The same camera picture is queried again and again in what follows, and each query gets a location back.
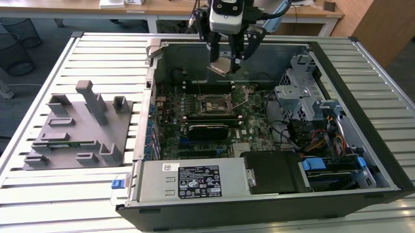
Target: white sticker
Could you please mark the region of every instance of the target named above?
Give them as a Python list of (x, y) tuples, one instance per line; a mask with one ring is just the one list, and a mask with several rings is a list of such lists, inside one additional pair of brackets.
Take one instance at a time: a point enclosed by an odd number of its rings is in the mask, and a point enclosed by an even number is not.
[(139, 14), (144, 14), (144, 11), (127, 11), (127, 13), (139, 13)]
[(163, 171), (179, 171), (180, 164), (163, 164)]

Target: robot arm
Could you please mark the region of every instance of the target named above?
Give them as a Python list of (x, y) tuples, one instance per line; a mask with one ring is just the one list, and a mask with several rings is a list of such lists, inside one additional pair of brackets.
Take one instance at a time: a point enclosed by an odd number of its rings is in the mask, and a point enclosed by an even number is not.
[[(255, 26), (256, 21), (284, 15), (291, 6), (291, 0), (287, 1), (285, 9), (276, 14), (261, 12), (253, 7), (253, 0), (212, 0), (208, 7), (195, 9), (199, 37), (209, 49), (211, 70), (225, 75), (240, 69), (240, 60), (252, 56), (267, 34), (264, 28)], [(223, 35), (228, 37), (231, 59), (219, 57), (219, 41)]]

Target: white desk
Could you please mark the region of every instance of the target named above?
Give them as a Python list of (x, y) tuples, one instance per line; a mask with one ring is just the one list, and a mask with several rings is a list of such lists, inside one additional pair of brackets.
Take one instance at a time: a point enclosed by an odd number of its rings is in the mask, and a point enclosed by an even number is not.
[[(188, 0), (147, 0), (144, 5), (99, 9), (99, 0), (0, 0), (0, 17), (53, 18), (57, 26), (63, 18), (144, 19), (149, 33), (157, 33), (157, 20), (188, 20), (192, 5)], [(329, 36), (343, 16), (339, 9), (329, 12), (305, 6), (296, 12), (291, 8), (283, 22), (323, 24), (319, 36)]]

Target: green circuit board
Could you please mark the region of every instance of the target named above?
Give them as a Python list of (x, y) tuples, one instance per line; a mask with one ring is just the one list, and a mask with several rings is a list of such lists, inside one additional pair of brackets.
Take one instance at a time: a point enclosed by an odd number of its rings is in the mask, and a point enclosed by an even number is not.
[[(211, 158), (204, 151), (216, 151), (215, 157), (235, 157), (232, 145), (248, 143), (249, 150), (275, 150), (276, 145), (265, 123), (264, 92), (256, 91), (247, 96), (240, 92), (240, 85), (231, 93), (231, 104), (236, 106), (225, 110), (223, 95), (188, 95), (180, 88), (167, 90), (165, 98), (157, 103), (160, 119), (161, 159)], [(228, 137), (221, 141), (189, 142), (185, 131), (188, 125), (183, 123), (183, 116), (240, 115), (237, 127), (229, 127)], [(197, 155), (183, 156), (184, 152), (197, 151)]]

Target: desk leg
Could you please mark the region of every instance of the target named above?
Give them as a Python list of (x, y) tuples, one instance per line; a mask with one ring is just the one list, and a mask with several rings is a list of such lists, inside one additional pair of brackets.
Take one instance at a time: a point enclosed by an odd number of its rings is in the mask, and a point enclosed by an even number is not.
[(157, 33), (157, 16), (147, 16), (148, 32)]
[(0, 80), (0, 96), (5, 99), (13, 98), (15, 93), (12, 92), (11, 88), (1, 82)]
[(325, 24), (321, 27), (319, 36), (329, 36), (332, 33), (332, 30), (335, 29), (336, 23), (339, 21), (337, 18), (327, 18)]
[(56, 26), (61, 28), (64, 26), (64, 19), (63, 18), (55, 18), (53, 20), (55, 20)]

